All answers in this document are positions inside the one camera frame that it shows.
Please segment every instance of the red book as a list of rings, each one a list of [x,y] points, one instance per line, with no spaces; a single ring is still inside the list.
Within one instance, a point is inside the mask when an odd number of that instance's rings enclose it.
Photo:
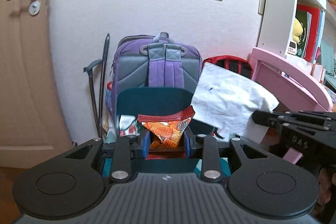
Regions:
[[[308,62],[312,62],[315,57],[313,56],[313,54],[314,54],[314,47],[315,47],[316,39],[317,39],[317,33],[319,30],[320,10],[318,8],[301,5],[301,4],[297,5],[297,9],[311,14],[308,42],[307,42],[307,47],[303,55],[303,58]]]

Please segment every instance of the orange snack wrapper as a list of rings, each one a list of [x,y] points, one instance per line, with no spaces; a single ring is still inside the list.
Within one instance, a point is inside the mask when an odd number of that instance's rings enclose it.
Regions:
[[[176,151],[184,130],[195,115],[192,106],[168,116],[138,115],[138,121],[153,133],[152,151]]]

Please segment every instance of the stuffed toy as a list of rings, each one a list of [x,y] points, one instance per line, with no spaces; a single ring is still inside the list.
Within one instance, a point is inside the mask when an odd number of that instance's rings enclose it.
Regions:
[[[303,33],[303,28],[301,23],[294,18],[294,25],[293,25],[293,32],[292,32],[292,37],[293,37],[293,41],[296,43],[300,42],[299,36],[302,35]]]

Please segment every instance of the wooden door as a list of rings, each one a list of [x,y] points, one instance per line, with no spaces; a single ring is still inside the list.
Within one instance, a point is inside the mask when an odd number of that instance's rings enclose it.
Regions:
[[[72,148],[53,76],[48,0],[0,0],[0,166],[29,168]]]

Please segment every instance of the purple backpack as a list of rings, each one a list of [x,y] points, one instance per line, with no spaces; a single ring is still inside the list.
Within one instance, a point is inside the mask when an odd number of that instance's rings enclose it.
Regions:
[[[175,42],[168,33],[124,37],[114,55],[111,98],[106,101],[115,117],[117,95],[129,88],[176,87],[194,93],[202,58],[190,45]]]

